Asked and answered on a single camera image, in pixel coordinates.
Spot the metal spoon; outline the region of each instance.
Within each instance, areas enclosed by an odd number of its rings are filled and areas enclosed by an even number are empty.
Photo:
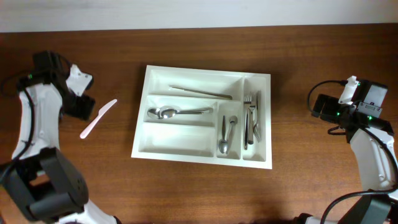
[[[236,116],[230,117],[229,123],[231,124],[231,129],[229,129],[229,134],[228,134],[228,139],[227,139],[228,147],[227,147],[225,154],[228,154],[229,149],[231,149],[232,139],[234,136],[234,127],[238,123],[238,118]]]
[[[228,154],[228,142],[225,139],[225,131],[225,116],[223,116],[223,127],[221,129],[222,138],[218,141],[218,150],[220,150],[220,153],[222,154]]]
[[[150,108],[147,112],[152,119],[172,118],[176,114],[203,114],[206,111],[212,111],[212,108],[199,108],[195,110],[176,110],[171,106],[163,106],[161,108]]]

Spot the robotic arm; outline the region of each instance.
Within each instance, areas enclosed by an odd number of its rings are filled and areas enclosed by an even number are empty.
[[[335,82],[345,85],[340,99],[320,94],[313,110],[309,106],[311,92],[319,85]],[[316,85],[308,95],[308,108],[315,117],[338,124],[328,134],[345,135],[354,151],[359,166],[363,192],[355,192],[336,199],[327,208],[322,219],[301,214],[295,218],[302,224],[383,224],[389,220],[398,223],[397,159],[394,154],[394,132],[388,121],[379,119],[381,104],[387,86],[368,80],[325,81]],[[343,133],[333,132],[344,129]],[[326,221],[328,212],[338,202],[362,196],[350,211],[338,222]]]
[[[41,52],[35,69],[18,83],[22,103],[21,130],[12,161],[0,166],[1,183],[29,221],[46,223],[121,223],[88,198],[83,176],[59,151],[58,121],[62,114],[88,120],[95,100],[83,92],[93,77],[62,56]],[[40,176],[47,181],[35,184]]]

